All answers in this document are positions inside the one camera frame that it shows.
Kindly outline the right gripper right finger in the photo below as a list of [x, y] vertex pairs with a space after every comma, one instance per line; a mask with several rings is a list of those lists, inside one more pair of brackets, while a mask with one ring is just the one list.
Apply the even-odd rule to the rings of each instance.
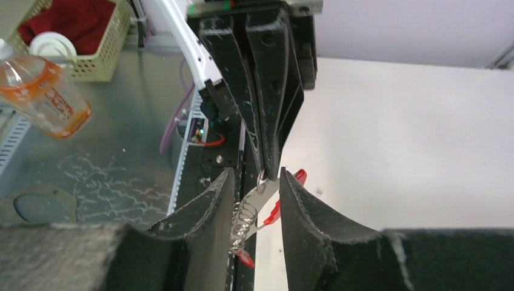
[[512, 290], [513, 230], [374, 230], [279, 179], [289, 290]]

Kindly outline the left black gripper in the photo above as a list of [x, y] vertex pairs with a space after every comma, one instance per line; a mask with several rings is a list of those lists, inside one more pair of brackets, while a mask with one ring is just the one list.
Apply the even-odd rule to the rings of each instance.
[[[284, 4], [288, 10], [263, 10], [273, 4]], [[295, 90], [299, 87], [298, 69], [290, 64], [295, 53], [303, 89], [315, 88], [314, 15], [322, 8], [322, 1], [193, 1], [186, 10], [187, 24], [205, 43], [245, 124], [257, 172], [264, 166], [264, 176], [272, 181], [279, 175], [281, 160], [279, 128], [291, 105], [287, 83], [292, 81]], [[225, 16], [245, 12], [251, 12], [245, 32], [255, 64], [259, 117], [252, 74], [235, 19]]]

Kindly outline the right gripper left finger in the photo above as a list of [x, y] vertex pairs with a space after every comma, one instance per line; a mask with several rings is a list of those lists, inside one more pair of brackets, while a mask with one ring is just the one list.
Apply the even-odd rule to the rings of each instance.
[[235, 174], [146, 231], [128, 224], [2, 224], [2, 290], [224, 290]]

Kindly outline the red grey keyring holder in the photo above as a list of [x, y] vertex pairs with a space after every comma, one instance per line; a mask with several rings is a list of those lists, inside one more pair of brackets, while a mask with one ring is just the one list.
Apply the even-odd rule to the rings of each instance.
[[265, 180], [249, 191], [240, 202], [235, 204], [229, 253], [237, 255], [244, 249], [245, 242], [262, 228], [272, 225], [281, 218], [280, 201], [275, 203], [268, 217], [259, 226], [256, 220], [262, 208], [279, 191], [279, 180]]

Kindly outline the red tag key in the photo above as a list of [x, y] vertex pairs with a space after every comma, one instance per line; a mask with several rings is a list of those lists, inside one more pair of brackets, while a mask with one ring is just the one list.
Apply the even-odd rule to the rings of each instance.
[[238, 248], [238, 249], [236, 249], [236, 255], [245, 266], [247, 266], [249, 268], [255, 267], [255, 262], [254, 262], [252, 256], [246, 250], [244, 250], [242, 248]]

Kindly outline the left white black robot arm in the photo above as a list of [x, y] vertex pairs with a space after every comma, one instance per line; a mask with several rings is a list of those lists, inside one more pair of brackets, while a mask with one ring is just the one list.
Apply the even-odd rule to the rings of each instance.
[[322, 1], [158, 1], [208, 119], [240, 117], [259, 172], [279, 174], [282, 149], [317, 77]]

